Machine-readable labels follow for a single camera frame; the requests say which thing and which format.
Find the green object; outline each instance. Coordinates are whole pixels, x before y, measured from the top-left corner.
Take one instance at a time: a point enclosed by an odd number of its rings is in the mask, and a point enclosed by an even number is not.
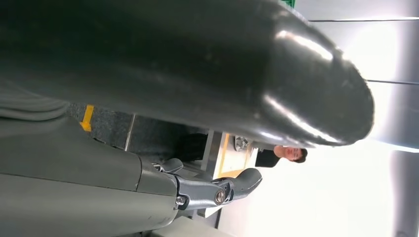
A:
[[[295,0],[281,0],[283,2],[285,2],[286,4],[288,4],[290,7],[294,8],[295,5]]]

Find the short dark hair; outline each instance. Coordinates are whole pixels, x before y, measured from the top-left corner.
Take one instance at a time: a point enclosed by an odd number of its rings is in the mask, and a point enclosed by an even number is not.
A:
[[[294,162],[304,163],[305,158],[307,157],[307,154],[308,154],[307,149],[301,148],[301,157],[300,157],[300,159],[294,160]]]

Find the ceiling panel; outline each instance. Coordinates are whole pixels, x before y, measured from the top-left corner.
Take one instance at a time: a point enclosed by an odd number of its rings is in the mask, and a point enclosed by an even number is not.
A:
[[[315,22],[365,79],[419,82],[419,20]]]
[[[419,86],[370,82],[375,123],[368,138],[419,149]]]
[[[296,0],[308,20],[419,17],[418,0]]]

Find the black jacket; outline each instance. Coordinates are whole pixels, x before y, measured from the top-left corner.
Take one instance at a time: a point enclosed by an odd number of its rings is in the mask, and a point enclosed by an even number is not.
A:
[[[262,152],[257,153],[256,157],[256,167],[268,167],[272,168],[276,166],[280,158],[278,158],[274,151],[263,150]]]

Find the screw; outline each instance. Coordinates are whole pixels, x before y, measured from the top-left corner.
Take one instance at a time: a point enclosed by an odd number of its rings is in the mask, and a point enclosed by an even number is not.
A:
[[[177,197],[176,198],[176,204],[178,204],[178,205],[183,205],[183,204],[185,204],[185,202],[186,202],[186,198],[184,198],[184,197]]]
[[[225,192],[223,189],[219,189],[215,194],[215,204],[221,205],[225,201]]]

